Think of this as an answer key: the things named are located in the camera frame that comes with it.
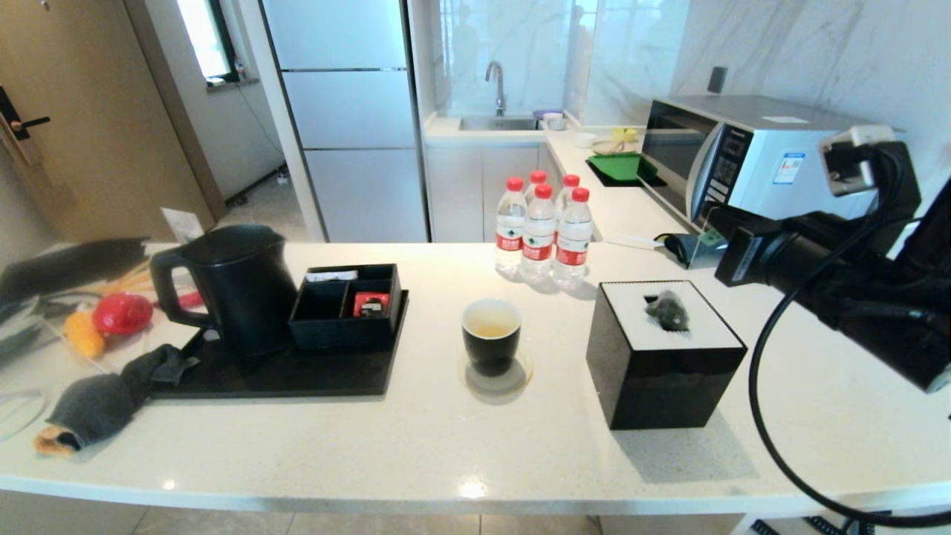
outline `microwave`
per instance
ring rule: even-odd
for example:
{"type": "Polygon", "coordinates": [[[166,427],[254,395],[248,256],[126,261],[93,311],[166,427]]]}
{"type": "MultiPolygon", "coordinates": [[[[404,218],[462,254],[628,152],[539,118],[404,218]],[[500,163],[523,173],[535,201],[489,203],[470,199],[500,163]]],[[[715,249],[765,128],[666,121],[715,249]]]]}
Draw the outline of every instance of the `microwave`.
{"type": "Polygon", "coordinates": [[[710,201],[770,219],[811,211],[855,219],[868,212],[875,191],[832,195],[819,145],[868,124],[874,122],[765,96],[656,99],[641,154],[657,176],[644,187],[697,230],[710,201]]]}

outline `door handle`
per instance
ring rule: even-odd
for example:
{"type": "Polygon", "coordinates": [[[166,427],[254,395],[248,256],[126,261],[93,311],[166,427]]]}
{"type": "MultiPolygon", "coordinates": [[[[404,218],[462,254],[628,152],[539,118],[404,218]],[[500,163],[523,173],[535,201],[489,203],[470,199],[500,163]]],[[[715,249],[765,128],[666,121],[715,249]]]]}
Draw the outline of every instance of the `door handle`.
{"type": "Polygon", "coordinates": [[[10,129],[12,129],[14,132],[20,132],[20,131],[23,131],[23,129],[28,129],[29,127],[44,125],[51,120],[52,119],[50,119],[49,117],[40,117],[39,119],[33,119],[32,121],[27,121],[25,123],[21,123],[20,121],[14,120],[14,121],[10,121],[10,129]]]}

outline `cup coaster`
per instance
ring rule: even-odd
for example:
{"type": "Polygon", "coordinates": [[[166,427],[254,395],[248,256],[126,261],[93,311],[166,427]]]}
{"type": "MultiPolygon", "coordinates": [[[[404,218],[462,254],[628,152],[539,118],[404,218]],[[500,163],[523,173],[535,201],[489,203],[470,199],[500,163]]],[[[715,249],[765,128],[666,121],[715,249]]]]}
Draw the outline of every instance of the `cup coaster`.
{"type": "Polygon", "coordinates": [[[460,379],[477,397],[508,396],[525,387],[534,375],[534,362],[528,353],[520,349],[508,371],[495,377],[486,377],[472,366],[469,355],[463,350],[460,363],[460,379]]]}

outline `black tissue box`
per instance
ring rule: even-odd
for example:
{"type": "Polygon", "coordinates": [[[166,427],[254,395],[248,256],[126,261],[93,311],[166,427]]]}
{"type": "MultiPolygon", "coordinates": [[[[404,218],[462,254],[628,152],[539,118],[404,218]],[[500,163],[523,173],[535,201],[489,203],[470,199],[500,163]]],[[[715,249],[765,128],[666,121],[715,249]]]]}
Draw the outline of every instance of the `black tissue box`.
{"type": "Polygon", "coordinates": [[[598,286],[588,367],[611,429],[705,426],[746,352],[690,281],[598,286]],[[688,331],[665,331],[644,311],[665,289],[687,310],[688,331]]]}

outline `refrigerator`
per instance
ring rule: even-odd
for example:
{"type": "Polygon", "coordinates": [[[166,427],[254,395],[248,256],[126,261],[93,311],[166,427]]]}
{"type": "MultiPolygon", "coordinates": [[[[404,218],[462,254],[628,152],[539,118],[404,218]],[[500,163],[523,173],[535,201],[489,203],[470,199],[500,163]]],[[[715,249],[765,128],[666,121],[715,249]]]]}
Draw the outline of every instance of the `refrigerator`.
{"type": "Polygon", "coordinates": [[[429,241],[404,3],[262,4],[329,241],[429,241]]]}

